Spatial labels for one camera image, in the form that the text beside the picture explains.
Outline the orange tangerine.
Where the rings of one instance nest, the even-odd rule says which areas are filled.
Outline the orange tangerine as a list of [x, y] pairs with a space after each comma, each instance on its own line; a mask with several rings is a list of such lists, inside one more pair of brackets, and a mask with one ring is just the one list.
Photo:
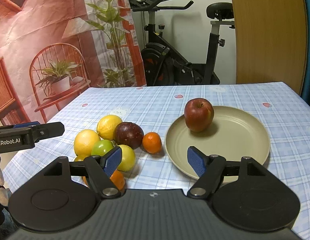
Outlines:
[[111, 176], [111, 181], [118, 188], [118, 190], [122, 191], [125, 187], [125, 178], [124, 175], [119, 171], [115, 170]]
[[162, 149], [161, 137], [158, 133], [149, 132], [143, 137], [143, 147], [146, 152], [150, 154], [156, 154]]

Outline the yellow lemon left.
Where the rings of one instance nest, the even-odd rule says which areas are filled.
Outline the yellow lemon left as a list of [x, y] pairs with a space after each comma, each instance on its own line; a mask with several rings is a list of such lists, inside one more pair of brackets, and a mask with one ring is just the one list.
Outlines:
[[77, 134], [74, 140], [74, 152], [76, 155], [91, 155], [96, 142], [100, 141], [99, 135], [91, 130], [84, 129]]

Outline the yellow-green fruit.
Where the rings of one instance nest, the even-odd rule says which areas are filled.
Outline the yellow-green fruit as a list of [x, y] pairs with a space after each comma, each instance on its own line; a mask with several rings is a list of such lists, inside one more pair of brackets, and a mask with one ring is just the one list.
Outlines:
[[119, 145], [122, 150], [122, 160], [118, 166], [118, 170], [123, 172], [130, 171], [135, 165], [135, 152], [127, 145]]

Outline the beige round plate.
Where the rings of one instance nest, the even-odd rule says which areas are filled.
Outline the beige round plate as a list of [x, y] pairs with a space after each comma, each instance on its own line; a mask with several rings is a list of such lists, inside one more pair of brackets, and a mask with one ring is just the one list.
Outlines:
[[213, 122], [205, 131], [190, 131], [182, 115], [165, 135], [165, 151], [171, 161], [181, 172], [198, 179], [187, 161], [190, 146], [205, 155], [220, 155], [227, 161], [240, 161], [248, 156], [263, 165], [270, 152], [270, 139], [263, 124], [251, 114], [237, 108], [214, 106]]

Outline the small yellow fruit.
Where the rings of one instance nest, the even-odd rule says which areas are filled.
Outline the small yellow fruit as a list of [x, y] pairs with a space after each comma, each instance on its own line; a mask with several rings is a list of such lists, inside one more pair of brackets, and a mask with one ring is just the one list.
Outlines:
[[89, 155], [80, 154], [75, 157], [74, 161], [84, 161], [84, 159], [87, 157], [89, 157]]

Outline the green apple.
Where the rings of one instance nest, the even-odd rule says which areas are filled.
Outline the green apple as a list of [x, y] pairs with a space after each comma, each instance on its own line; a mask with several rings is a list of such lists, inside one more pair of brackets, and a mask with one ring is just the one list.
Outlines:
[[104, 156], [110, 150], [114, 148], [113, 143], [110, 140], [102, 139], [94, 143], [91, 155], [100, 155]]

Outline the red apple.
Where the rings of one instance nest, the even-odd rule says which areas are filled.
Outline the red apple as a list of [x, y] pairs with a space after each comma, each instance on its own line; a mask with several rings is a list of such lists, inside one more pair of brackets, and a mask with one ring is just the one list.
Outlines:
[[188, 129], [199, 133], [211, 125], [214, 109], [212, 104], [204, 98], [191, 99], [185, 105], [184, 117]]

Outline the yellow lemon rear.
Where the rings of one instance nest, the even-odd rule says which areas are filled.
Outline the yellow lemon rear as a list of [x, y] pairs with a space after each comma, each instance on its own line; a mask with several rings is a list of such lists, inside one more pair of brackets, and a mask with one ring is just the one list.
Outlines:
[[118, 124], [122, 123], [122, 119], [117, 115], [106, 115], [98, 122], [96, 132], [106, 140], [114, 140], [114, 131]]

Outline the wooden cabinet panel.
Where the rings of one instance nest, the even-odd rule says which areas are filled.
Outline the wooden cabinet panel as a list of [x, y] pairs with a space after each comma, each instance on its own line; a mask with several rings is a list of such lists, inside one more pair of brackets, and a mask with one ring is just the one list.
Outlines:
[[305, 0], [232, 0], [236, 82], [282, 81], [301, 93], [307, 59]]

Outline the dark red plum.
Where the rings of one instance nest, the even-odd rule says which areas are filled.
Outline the dark red plum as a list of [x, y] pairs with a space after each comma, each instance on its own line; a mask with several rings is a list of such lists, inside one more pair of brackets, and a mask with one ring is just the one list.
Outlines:
[[144, 138], [143, 129], [132, 122], [122, 122], [118, 124], [113, 135], [118, 145], [127, 145], [132, 149], [140, 147]]

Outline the yellow lemon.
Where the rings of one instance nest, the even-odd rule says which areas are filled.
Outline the yellow lemon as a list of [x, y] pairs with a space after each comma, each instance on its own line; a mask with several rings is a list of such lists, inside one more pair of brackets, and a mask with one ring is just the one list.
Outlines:
[[91, 130], [84, 129], [77, 134], [74, 140], [74, 152], [76, 155], [91, 155], [96, 142], [100, 141], [99, 135]]
[[114, 140], [114, 131], [118, 124], [122, 123], [122, 119], [117, 115], [106, 115], [98, 122], [96, 132], [106, 140]]

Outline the black exercise bike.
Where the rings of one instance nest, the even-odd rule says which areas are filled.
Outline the black exercise bike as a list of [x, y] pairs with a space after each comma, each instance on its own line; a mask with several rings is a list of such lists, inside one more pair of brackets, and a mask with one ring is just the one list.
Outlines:
[[233, 5], [229, 2], [218, 2], [206, 8], [206, 15], [211, 21], [211, 33], [205, 63], [191, 63], [177, 51], [173, 45], [163, 38], [163, 24], [155, 24], [155, 13], [160, 10], [186, 10], [194, 1], [185, 6], [160, 6], [163, 0], [131, 0], [133, 12], [148, 12], [149, 22], [144, 26], [148, 32], [148, 42], [141, 50], [144, 64], [146, 85], [219, 85], [220, 79], [214, 72], [218, 47], [225, 45], [225, 40], [219, 38], [221, 25], [235, 29]]

